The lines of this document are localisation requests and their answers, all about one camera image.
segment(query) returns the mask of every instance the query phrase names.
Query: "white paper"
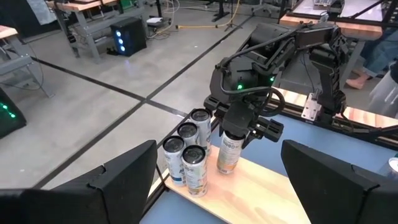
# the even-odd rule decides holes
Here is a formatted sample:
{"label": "white paper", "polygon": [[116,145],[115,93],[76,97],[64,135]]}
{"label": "white paper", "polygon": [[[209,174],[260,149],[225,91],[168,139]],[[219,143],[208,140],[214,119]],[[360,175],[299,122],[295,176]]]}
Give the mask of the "white paper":
{"label": "white paper", "polygon": [[160,22],[160,21],[162,21],[162,18],[154,17],[154,18],[148,19],[147,23],[157,23],[157,22]]}

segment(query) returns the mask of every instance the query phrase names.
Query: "aluminum can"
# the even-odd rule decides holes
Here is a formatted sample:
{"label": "aluminum can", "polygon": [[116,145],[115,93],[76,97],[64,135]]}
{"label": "aluminum can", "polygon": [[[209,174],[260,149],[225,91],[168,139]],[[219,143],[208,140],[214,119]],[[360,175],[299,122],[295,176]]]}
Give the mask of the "aluminum can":
{"label": "aluminum can", "polygon": [[211,114],[205,109],[195,109],[191,113],[190,120],[199,129],[199,146],[203,147],[206,155],[211,153]]}
{"label": "aluminum can", "polygon": [[237,137],[224,131],[217,158],[218,171],[223,174],[230,174],[234,171],[236,164],[241,157],[244,140],[245,136]]}
{"label": "aluminum can", "polygon": [[182,163],[187,179],[188,192],[192,197],[207,193],[206,151],[200,146],[188,146],[182,152]]}
{"label": "aluminum can", "polygon": [[182,164],[182,152],[185,149],[185,142],[180,136],[170,136],[163,142],[164,156],[170,177],[174,185],[183,187],[187,184]]}
{"label": "aluminum can", "polygon": [[181,124],[177,128],[177,133],[181,138],[184,139],[187,146],[198,145],[199,131],[198,126],[192,122],[186,122]]}

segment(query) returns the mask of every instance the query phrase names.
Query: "black cable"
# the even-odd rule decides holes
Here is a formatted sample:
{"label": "black cable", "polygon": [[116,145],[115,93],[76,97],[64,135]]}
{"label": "black cable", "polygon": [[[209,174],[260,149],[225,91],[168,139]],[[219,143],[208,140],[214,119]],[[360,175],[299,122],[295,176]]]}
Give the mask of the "black cable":
{"label": "black cable", "polygon": [[305,54],[303,54],[303,61],[301,61],[301,59],[300,59],[300,62],[301,62],[301,63],[304,65],[304,67],[305,67],[305,71],[307,72],[307,76],[308,76],[308,78],[310,79],[310,82],[311,82],[312,92],[315,93],[315,87],[314,87],[314,85],[313,85],[312,78],[311,78],[311,76],[310,76],[310,73],[308,72],[307,65],[305,64]]}
{"label": "black cable", "polygon": [[272,40],[268,40],[267,42],[254,45],[254,46],[252,46],[252,47],[249,47],[249,48],[246,48],[246,49],[244,49],[244,50],[241,50],[240,52],[236,52],[235,54],[233,54],[233,55],[231,55],[229,58],[227,58],[227,59],[221,64],[221,66],[222,66],[222,67],[225,67],[227,64],[229,64],[229,63],[232,61],[232,59],[234,59],[234,58],[236,58],[236,57],[238,57],[238,56],[247,54],[247,53],[249,53],[249,52],[252,52],[253,50],[257,50],[257,49],[260,49],[260,48],[265,47],[265,46],[267,46],[267,45],[273,44],[273,43],[275,43],[275,42],[277,42],[277,41],[279,41],[279,40],[282,40],[282,39],[285,38],[285,37],[288,37],[288,36],[292,35],[292,34],[295,33],[295,32],[296,32],[296,30],[294,29],[294,30],[289,31],[289,32],[286,32],[286,33],[284,33],[284,34],[282,34],[282,35],[280,35],[280,36],[278,36],[278,37],[276,37],[276,38],[274,38],[274,39],[272,39]]}
{"label": "black cable", "polygon": [[[260,112],[261,116],[265,116],[265,117],[275,116],[277,114],[280,114],[283,111],[283,109],[285,108],[285,105],[286,105],[285,97],[283,96],[283,94],[280,91],[274,89],[273,87],[260,86],[260,87],[246,89],[246,90],[225,90],[223,87],[223,82],[224,82],[224,75],[221,75],[220,87],[221,87],[221,90],[227,95],[238,95],[238,94],[258,93],[258,92],[267,93],[268,94],[267,99],[261,106],[261,108],[262,108],[262,110]],[[277,108],[275,108],[273,110],[266,110],[265,107],[267,106],[268,102],[270,102],[270,100],[272,98],[272,94],[275,94],[278,97],[279,105]]]}
{"label": "black cable", "polygon": [[[278,97],[279,105],[277,108],[275,108],[273,110],[267,110],[266,106],[267,106],[268,102],[271,101],[273,93],[275,93],[275,95]],[[286,105],[286,101],[285,101],[285,97],[283,96],[283,94],[280,91],[270,87],[270,92],[268,93],[268,97],[262,106],[263,109],[261,110],[260,115],[265,116],[265,117],[271,117],[271,116],[278,115],[284,110],[285,105]]]}
{"label": "black cable", "polygon": [[267,92],[271,87],[268,86],[259,86],[259,87],[254,87],[254,88],[248,88],[245,90],[225,90],[224,86],[224,74],[221,74],[221,78],[220,78],[220,86],[221,86],[221,90],[223,91],[223,93],[227,94],[227,95],[238,95],[238,94],[243,94],[243,93],[258,93],[258,92]]}

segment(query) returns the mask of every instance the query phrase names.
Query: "bare foot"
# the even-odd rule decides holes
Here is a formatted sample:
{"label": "bare foot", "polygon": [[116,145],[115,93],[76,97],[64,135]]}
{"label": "bare foot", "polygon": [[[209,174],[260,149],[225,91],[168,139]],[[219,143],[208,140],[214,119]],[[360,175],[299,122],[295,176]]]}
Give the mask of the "bare foot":
{"label": "bare foot", "polygon": [[358,81],[358,79],[356,80],[347,80],[346,81],[347,85],[349,85],[352,88],[355,88],[357,90],[361,90],[364,86],[365,83]]}

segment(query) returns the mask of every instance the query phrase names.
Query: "gray floor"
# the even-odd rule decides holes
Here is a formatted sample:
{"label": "gray floor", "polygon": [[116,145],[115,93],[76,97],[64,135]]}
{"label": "gray floor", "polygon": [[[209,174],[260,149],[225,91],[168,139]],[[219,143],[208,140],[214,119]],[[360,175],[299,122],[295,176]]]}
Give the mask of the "gray floor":
{"label": "gray floor", "polygon": [[[175,20],[179,25],[211,24],[213,14],[181,9]],[[237,15],[234,22],[239,24],[247,18]],[[214,64],[235,52],[259,22],[270,21],[250,19],[152,100],[185,113],[202,107],[210,93]],[[61,33],[30,45],[41,60],[146,97],[226,34],[224,29],[184,29],[172,32],[168,39],[148,41],[148,48],[129,58],[102,54],[103,63],[99,65],[87,52],[75,58]],[[28,125],[0,140],[0,188],[35,185],[139,102],[60,70],[45,65],[43,70],[45,81],[55,88],[55,97],[48,99],[40,91],[6,90],[26,115]],[[89,171],[147,139],[160,141],[181,119],[144,104],[45,188]],[[159,165],[164,170],[162,158],[159,153]]]}

